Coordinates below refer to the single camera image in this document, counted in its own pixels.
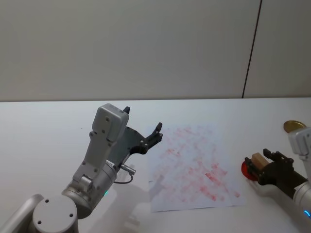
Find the white wall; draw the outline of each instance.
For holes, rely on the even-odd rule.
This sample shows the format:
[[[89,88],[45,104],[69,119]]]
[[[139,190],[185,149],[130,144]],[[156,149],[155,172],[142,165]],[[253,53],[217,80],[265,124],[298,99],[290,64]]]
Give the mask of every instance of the white wall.
[[[242,96],[259,0],[1,0],[0,100]]]
[[[244,97],[311,96],[311,1],[264,0]]]

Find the white table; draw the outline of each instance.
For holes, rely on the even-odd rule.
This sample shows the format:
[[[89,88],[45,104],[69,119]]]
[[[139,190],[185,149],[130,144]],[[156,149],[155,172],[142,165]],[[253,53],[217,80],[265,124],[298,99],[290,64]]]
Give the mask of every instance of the white table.
[[[62,192],[84,158],[96,110],[105,103],[0,103],[0,225],[31,195],[51,197]],[[237,170],[245,156],[268,148],[294,158],[295,170],[306,176],[302,162],[291,151],[283,123],[295,119],[311,126],[311,98],[110,103],[130,106],[128,125],[139,132],[159,121],[163,125],[214,122]],[[80,220],[81,233],[308,231],[309,219],[293,220],[291,212],[272,198],[257,195],[242,174],[245,206],[151,213],[146,156],[133,155],[127,164],[137,170],[134,181],[113,185],[91,216]]]

